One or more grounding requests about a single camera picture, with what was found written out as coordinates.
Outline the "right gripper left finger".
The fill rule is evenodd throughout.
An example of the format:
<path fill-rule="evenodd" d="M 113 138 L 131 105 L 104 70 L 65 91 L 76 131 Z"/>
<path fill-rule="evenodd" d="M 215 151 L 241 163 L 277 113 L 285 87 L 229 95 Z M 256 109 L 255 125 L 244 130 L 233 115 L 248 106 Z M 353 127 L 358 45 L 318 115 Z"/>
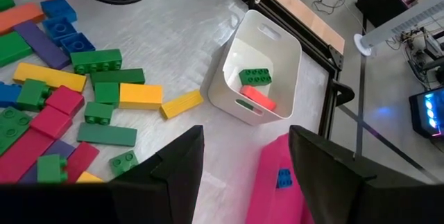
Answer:
<path fill-rule="evenodd" d="M 112 180 L 117 224 L 191 224 L 203 174 L 204 130 L 193 126 Z"/>

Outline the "small blue studded block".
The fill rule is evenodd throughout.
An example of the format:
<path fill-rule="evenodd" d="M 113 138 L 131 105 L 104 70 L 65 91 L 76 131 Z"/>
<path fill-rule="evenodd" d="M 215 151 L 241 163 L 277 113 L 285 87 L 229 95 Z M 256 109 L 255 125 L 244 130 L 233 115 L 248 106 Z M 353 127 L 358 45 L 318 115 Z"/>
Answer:
<path fill-rule="evenodd" d="M 280 169 L 277 174 L 277 184 L 278 189 L 291 187 L 293 185 L 293 180 L 291 179 L 290 169 Z"/>

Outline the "small green four-stud block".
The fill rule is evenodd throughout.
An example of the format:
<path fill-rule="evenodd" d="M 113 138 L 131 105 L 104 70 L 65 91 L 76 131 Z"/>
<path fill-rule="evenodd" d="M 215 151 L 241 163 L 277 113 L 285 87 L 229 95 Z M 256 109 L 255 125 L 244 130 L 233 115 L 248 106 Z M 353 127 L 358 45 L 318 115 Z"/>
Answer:
<path fill-rule="evenodd" d="M 122 153 L 109 160 L 110 169 L 114 176 L 119 176 L 138 164 L 139 162 L 133 150 Z"/>

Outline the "yellow ribbed block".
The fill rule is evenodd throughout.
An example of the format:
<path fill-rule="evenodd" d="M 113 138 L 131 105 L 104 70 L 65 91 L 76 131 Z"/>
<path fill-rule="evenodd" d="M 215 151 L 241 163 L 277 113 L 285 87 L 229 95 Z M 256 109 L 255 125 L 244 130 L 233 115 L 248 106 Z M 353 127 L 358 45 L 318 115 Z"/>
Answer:
<path fill-rule="evenodd" d="M 196 89 L 183 94 L 172 101 L 163 103 L 160 107 L 160 113 L 165 119 L 171 119 L 200 105 L 202 102 L 203 97 L 201 96 L 200 91 Z"/>

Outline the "yellow smooth block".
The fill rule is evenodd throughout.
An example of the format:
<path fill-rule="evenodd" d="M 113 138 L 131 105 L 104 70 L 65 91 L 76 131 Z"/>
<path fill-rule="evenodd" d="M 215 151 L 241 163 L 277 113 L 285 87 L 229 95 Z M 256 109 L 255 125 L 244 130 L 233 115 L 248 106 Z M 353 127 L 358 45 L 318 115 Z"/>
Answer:
<path fill-rule="evenodd" d="M 121 83 L 119 108 L 129 110 L 158 110 L 163 102 L 161 85 Z"/>

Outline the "salmon red block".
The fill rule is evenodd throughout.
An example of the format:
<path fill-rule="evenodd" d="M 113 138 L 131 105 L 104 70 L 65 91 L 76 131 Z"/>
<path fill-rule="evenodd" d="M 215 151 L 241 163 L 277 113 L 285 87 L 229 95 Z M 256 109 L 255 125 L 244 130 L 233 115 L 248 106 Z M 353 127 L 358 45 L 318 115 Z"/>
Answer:
<path fill-rule="evenodd" d="M 256 102 L 267 110 L 274 110 L 276 108 L 276 103 L 272 101 L 269 97 L 262 94 L 259 90 L 255 89 L 253 86 L 244 85 L 240 93 L 250 100 Z"/>

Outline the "dark green long block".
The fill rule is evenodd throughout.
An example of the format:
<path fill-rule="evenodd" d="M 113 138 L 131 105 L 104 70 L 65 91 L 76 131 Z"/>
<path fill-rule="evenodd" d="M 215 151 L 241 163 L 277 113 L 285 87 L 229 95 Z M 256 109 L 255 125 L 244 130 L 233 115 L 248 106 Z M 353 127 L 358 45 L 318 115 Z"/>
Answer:
<path fill-rule="evenodd" d="M 144 84 L 146 82 L 142 68 L 94 72 L 90 74 L 90 80 L 93 87 L 97 83 Z"/>

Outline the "green six-stud block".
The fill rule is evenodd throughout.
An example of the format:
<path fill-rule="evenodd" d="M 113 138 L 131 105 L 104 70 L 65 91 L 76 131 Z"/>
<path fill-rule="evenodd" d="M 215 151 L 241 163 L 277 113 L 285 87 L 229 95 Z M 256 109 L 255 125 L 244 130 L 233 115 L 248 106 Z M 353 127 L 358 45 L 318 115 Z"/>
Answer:
<path fill-rule="evenodd" d="M 242 85 L 265 86 L 272 82 L 270 72 L 267 68 L 243 69 L 239 72 Z"/>

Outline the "magenta long block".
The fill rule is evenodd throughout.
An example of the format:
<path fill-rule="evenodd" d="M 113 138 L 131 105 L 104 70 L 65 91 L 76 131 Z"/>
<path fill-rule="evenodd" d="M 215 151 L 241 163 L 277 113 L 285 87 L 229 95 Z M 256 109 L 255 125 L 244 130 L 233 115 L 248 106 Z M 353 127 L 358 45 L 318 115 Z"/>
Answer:
<path fill-rule="evenodd" d="M 55 139 L 29 129 L 0 156 L 0 184 L 16 183 Z"/>

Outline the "green eight-stud block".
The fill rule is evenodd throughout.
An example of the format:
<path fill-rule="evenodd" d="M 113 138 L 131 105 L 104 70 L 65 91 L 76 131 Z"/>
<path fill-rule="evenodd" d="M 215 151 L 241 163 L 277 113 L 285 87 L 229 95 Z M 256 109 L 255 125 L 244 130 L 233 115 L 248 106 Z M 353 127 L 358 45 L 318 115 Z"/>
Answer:
<path fill-rule="evenodd" d="M 76 74 L 85 75 L 98 71 L 120 70 L 122 55 L 119 49 L 75 52 L 71 62 Z"/>

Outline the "yellow long block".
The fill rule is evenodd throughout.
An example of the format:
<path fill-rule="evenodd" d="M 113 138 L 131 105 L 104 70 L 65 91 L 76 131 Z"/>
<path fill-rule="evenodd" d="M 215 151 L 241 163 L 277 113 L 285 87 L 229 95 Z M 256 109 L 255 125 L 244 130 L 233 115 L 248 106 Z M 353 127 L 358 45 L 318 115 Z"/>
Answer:
<path fill-rule="evenodd" d="M 26 79 L 40 80 L 52 88 L 65 86 L 76 92 L 82 92 L 87 81 L 87 77 L 83 75 L 20 62 L 12 80 L 16 83 L 23 83 Z"/>

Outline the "large green studded block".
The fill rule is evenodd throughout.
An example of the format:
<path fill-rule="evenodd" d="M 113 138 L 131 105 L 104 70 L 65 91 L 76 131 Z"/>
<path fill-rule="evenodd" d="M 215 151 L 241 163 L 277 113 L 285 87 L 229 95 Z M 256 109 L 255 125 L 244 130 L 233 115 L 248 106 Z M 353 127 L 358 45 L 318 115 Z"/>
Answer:
<path fill-rule="evenodd" d="M 32 119 L 13 107 L 7 107 L 0 112 L 0 156 L 28 130 Z"/>

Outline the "blue hollow block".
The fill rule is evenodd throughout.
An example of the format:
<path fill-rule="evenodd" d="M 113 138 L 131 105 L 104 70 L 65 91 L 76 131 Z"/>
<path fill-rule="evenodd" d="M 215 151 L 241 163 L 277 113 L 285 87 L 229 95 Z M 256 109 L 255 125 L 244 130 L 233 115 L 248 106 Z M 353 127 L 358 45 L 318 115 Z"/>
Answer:
<path fill-rule="evenodd" d="M 54 17 L 42 22 L 49 39 L 61 46 L 61 40 L 77 33 L 71 22 L 66 17 Z"/>
<path fill-rule="evenodd" d="M 67 54 L 85 51 L 95 51 L 95 46 L 83 33 L 76 33 L 60 40 L 62 50 Z"/>

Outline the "purple long block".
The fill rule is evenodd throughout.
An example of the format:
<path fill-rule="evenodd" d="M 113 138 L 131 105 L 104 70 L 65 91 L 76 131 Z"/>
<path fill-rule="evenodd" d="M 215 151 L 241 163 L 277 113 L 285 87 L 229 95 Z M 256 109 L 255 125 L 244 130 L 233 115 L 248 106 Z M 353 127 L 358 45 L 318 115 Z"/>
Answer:
<path fill-rule="evenodd" d="M 70 58 L 32 21 L 20 23 L 14 26 L 13 30 L 48 67 L 61 70 L 71 64 Z"/>

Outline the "orange long block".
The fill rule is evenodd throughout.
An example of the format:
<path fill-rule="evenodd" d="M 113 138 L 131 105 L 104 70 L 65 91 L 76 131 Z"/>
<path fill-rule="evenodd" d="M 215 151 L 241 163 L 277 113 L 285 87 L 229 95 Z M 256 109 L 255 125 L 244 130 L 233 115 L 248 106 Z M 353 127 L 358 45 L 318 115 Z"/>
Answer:
<path fill-rule="evenodd" d="M 0 35 L 7 34 L 12 28 L 25 21 L 39 23 L 45 19 L 42 9 L 34 3 L 15 6 L 0 12 Z"/>

